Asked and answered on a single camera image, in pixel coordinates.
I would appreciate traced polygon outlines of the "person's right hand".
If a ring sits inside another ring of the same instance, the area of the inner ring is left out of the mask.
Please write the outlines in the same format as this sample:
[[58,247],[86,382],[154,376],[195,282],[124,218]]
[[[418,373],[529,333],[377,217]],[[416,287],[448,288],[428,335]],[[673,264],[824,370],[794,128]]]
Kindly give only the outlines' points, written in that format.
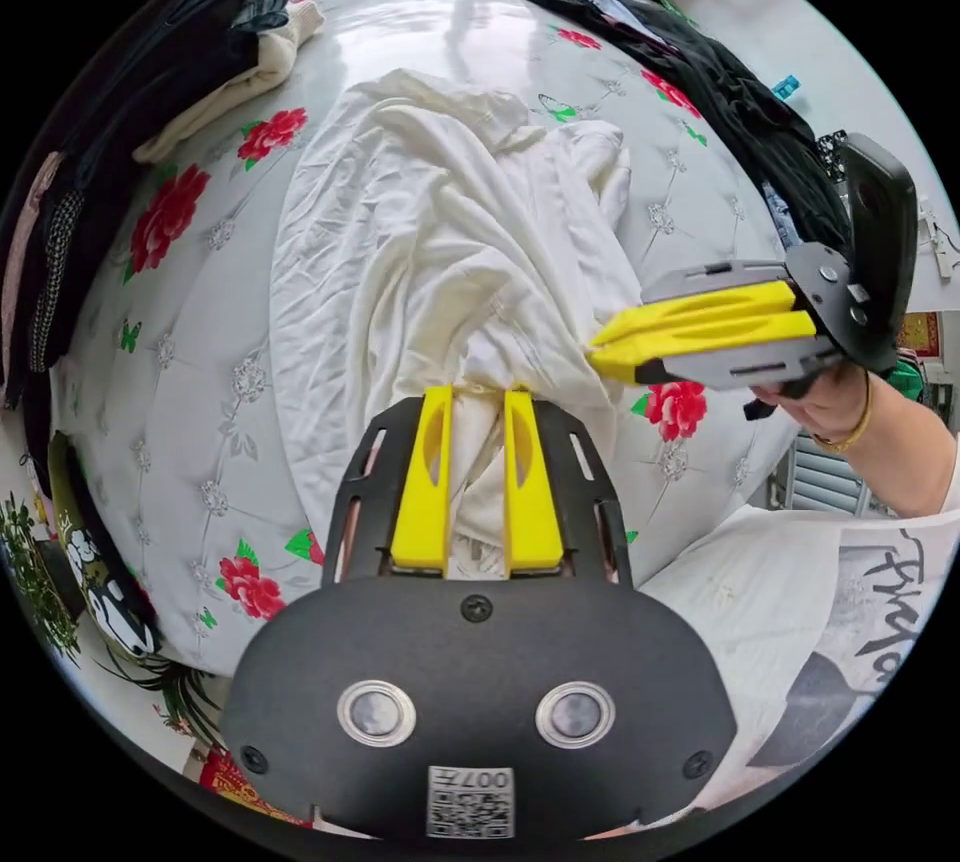
[[872,375],[848,362],[837,364],[801,397],[786,387],[753,387],[751,393],[771,408],[782,409],[813,438],[840,452],[865,433],[872,413]]

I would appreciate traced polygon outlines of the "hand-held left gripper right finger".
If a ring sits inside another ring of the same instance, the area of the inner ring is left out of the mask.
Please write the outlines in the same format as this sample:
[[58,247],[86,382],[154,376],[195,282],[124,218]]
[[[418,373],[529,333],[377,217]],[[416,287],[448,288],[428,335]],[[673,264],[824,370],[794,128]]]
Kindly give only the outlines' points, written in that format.
[[504,395],[504,538],[508,569],[558,569],[563,543],[534,402],[525,391]]

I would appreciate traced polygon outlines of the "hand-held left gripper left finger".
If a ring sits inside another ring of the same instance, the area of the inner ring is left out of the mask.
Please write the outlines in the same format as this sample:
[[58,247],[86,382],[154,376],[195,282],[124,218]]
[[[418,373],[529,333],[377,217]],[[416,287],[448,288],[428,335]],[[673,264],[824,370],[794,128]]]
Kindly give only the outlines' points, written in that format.
[[391,543],[397,570],[448,567],[452,415],[453,388],[428,388],[419,402]]

